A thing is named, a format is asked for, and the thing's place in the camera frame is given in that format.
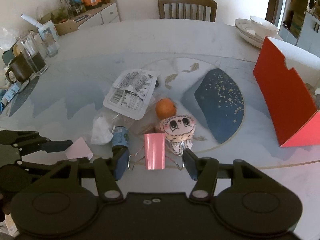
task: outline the brown door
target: brown door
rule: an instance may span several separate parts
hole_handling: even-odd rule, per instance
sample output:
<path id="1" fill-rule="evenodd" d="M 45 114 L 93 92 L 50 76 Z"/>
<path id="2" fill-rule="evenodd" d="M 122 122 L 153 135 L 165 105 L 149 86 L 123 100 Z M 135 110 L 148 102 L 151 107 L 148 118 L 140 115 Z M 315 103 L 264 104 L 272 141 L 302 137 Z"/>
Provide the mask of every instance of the brown door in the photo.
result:
<path id="1" fill-rule="evenodd" d="M 275 23 L 279 0 L 269 0 L 266 20 Z"/>

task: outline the orange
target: orange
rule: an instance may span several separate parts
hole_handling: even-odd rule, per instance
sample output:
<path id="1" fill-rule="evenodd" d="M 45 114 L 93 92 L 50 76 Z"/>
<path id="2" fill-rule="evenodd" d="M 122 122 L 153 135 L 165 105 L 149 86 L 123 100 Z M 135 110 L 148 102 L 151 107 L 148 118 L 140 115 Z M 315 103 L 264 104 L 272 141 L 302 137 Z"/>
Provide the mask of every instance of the orange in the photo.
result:
<path id="1" fill-rule="evenodd" d="M 156 104 L 156 114 L 160 120 L 177 114 L 174 103 L 169 98 L 163 98 Z"/>

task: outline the stack of dishes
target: stack of dishes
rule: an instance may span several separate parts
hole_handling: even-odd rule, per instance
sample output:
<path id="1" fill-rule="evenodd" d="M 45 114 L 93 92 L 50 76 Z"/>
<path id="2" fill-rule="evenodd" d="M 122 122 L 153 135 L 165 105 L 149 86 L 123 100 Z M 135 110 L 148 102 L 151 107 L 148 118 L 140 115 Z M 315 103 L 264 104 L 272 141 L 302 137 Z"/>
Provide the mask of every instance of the stack of dishes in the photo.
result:
<path id="1" fill-rule="evenodd" d="M 250 20 L 236 19 L 235 27 L 242 38 L 258 48 L 262 47 L 266 36 L 283 41 L 275 25 L 256 16 L 251 16 Z"/>

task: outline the glass cup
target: glass cup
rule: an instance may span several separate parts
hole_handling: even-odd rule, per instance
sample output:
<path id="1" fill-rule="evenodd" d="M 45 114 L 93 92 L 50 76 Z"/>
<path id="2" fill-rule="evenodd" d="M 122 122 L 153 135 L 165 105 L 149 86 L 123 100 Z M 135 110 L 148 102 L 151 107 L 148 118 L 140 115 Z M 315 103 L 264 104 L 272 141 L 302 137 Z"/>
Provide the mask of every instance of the glass cup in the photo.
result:
<path id="1" fill-rule="evenodd" d="M 48 69 L 48 65 L 42 58 L 36 41 L 31 33 L 18 37 L 17 45 L 36 76 L 40 76 Z"/>

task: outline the chair backrest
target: chair backrest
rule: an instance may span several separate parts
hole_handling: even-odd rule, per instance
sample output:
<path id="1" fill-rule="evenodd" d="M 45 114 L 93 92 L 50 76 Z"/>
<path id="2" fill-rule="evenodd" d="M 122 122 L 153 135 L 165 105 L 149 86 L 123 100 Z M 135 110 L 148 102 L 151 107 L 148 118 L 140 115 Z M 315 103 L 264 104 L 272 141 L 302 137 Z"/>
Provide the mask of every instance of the chair backrest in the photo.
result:
<path id="1" fill-rule="evenodd" d="M 205 21 L 205 18 L 206 18 L 206 7 L 211 8 L 210 21 L 214 22 L 216 19 L 217 3 L 214 0 L 158 0 L 160 18 L 161 19 L 165 18 L 164 5 L 169 4 L 169 17 L 170 17 L 170 19 L 172 19 L 173 18 L 172 4 L 176 4 L 176 18 L 180 19 L 180 16 L 179 16 L 179 13 L 180 13 L 179 12 L 179 4 L 180 3 L 183 4 L 182 19 L 186 19 L 186 4 L 190 4 L 189 19 L 193 19 L 193 6 L 192 5 L 197 5 L 196 20 L 199 20 L 199 7 L 200 6 L 204 7 L 203 15 L 202 15 L 203 21 Z"/>

